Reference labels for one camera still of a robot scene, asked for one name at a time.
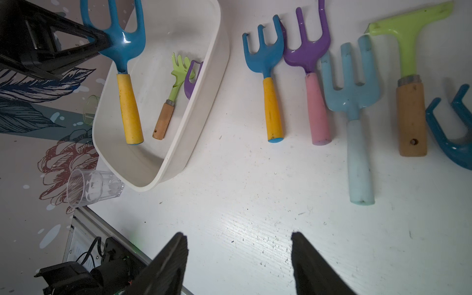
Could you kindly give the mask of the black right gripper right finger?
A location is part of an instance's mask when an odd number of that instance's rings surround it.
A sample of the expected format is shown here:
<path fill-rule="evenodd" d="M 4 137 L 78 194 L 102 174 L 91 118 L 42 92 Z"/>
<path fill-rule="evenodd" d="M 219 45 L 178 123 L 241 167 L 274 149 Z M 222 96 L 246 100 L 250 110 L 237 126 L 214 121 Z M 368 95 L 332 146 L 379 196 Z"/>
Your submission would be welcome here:
<path fill-rule="evenodd" d="M 355 292 L 300 232 L 291 235 L 291 262 L 299 295 L 353 295 Z"/>

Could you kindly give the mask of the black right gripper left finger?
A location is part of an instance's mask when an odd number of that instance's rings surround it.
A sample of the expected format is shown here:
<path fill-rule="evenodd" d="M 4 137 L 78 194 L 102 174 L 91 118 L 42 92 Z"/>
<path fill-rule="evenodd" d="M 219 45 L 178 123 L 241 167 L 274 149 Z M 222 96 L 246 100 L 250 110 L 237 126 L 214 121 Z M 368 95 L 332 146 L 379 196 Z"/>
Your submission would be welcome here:
<path fill-rule="evenodd" d="M 176 233 L 131 285 L 125 295 L 180 295 L 188 261 L 188 239 Z"/>

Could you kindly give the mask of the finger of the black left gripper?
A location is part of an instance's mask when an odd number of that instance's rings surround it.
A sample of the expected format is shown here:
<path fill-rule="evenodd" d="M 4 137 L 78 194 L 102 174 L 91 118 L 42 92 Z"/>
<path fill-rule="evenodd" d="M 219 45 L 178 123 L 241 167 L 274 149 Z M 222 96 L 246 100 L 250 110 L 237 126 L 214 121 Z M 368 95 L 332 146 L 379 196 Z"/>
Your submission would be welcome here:
<path fill-rule="evenodd" d="M 96 50 L 80 50 L 78 47 L 46 53 L 1 47 L 1 69 L 12 70 L 39 80 L 58 80 L 67 71 L 97 55 L 99 52 Z"/>
<path fill-rule="evenodd" d="M 94 57 L 111 42 L 99 29 L 50 12 L 29 1 L 22 1 L 22 17 L 35 53 L 44 59 Z"/>

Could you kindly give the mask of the blue fork yellow handle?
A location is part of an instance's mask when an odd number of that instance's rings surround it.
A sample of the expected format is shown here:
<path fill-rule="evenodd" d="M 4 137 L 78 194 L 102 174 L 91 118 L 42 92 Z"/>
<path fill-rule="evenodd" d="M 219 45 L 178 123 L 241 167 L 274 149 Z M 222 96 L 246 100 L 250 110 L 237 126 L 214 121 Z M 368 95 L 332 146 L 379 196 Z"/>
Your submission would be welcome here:
<path fill-rule="evenodd" d="M 120 110 L 125 141 L 129 145 L 139 145 L 144 142 L 140 115 L 127 67 L 128 61 L 138 57 L 146 45 L 143 6 L 141 1 L 134 3 L 137 27 L 130 33 L 120 27 L 116 2 L 108 2 L 111 25 L 104 30 L 104 33 L 109 38 L 111 46 L 100 52 L 114 62 L 118 71 Z"/>

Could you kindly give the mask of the lime rake wooden handle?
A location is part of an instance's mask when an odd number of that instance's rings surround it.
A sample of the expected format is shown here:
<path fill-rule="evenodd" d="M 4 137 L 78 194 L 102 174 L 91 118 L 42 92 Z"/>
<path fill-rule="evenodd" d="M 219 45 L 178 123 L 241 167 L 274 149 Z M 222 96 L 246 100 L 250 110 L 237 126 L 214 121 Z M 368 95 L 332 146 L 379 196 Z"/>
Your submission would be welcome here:
<path fill-rule="evenodd" d="M 157 120 L 157 124 L 154 128 L 152 137 L 156 140 L 163 140 L 168 129 L 168 125 L 171 121 L 173 111 L 175 108 L 175 102 L 178 96 L 180 87 L 184 84 L 184 80 L 187 74 L 190 74 L 190 78 L 195 77 L 195 73 L 190 69 L 191 61 L 188 57 L 182 58 L 181 55 L 172 54 L 172 65 L 173 70 L 171 75 L 175 77 L 175 83 L 169 94 L 168 99 L 163 104 L 161 113 Z"/>

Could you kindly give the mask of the purple rake pink handle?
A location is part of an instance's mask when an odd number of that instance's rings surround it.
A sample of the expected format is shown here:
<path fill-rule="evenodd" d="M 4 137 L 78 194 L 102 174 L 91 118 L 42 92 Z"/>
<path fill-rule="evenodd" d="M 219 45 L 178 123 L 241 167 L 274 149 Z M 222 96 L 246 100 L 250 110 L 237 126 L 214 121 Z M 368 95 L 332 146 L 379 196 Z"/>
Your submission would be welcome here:
<path fill-rule="evenodd" d="M 197 65 L 197 72 L 195 73 L 194 67 Z M 203 66 L 203 62 L 192 60 L 187 72 L 187 75 L 184 80 L 184 93 L 187 99 L 191 99 L 192 93 L 194 91 L 196 82 L 198 80 L 200 70 Z"/>

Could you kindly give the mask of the light blue fork pale handle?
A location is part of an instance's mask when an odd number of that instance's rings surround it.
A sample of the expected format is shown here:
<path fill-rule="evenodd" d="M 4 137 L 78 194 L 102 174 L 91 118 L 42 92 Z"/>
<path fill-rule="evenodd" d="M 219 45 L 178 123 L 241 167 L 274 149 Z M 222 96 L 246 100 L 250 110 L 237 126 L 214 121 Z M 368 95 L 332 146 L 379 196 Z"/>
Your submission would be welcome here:
<path fill-rule="evenodd" d="M 356 205 L 375 204 L 369 157 L 363 135 L 360 112 L 381 98 L 381 87 L 372 51 L 371 39 L 363 35 L 358 39 L 365 83 L 356 84 L 350 43 L 341 45 L 344 87 L 334 88 L 330 53 L 321 58 L 322 80 L 326 105 L 333 112 L 347 115 L 347 168 L 350 201 Z"/>

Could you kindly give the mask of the blue rake yellow handle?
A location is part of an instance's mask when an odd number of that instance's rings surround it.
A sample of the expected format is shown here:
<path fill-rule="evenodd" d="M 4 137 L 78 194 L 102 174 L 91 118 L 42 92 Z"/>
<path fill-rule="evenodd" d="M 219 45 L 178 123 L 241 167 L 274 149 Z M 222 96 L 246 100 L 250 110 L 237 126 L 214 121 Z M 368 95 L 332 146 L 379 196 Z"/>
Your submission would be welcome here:
<path fill-rule="evenodd" d="M 263 25 L 258 26 L 259 50 L 256 53 L 250 53 L 247 33 L 243 33 L 242 41 L 247 66 L 253 72 L 261 73 L 263 75 L 267 140 L 270 143 L 279 143 L 284 139 L 284 133 L 274 80 L 271 73 L 273 68 L 283 57 L 285 40 L 279 16 L 273 16 L 272 20 L 277 34 L 277 40 L 273 45 L 267 45 L 265 43 Z"/>

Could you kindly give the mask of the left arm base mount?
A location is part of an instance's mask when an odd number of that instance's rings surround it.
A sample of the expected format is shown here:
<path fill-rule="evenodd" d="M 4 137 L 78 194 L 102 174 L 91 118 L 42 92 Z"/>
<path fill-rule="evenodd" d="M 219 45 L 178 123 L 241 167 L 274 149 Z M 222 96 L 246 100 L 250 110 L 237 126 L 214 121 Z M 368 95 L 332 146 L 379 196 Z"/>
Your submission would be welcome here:
<path fill-rule="evenodd" d="M 35 275 L 47 283 L 45 295 L 116 295 L 130 286 L 146 264 L 113 237 L 98 249 L 101 265 L 88 271 L 84 263 L 68 261 L 42 268 Z"/>

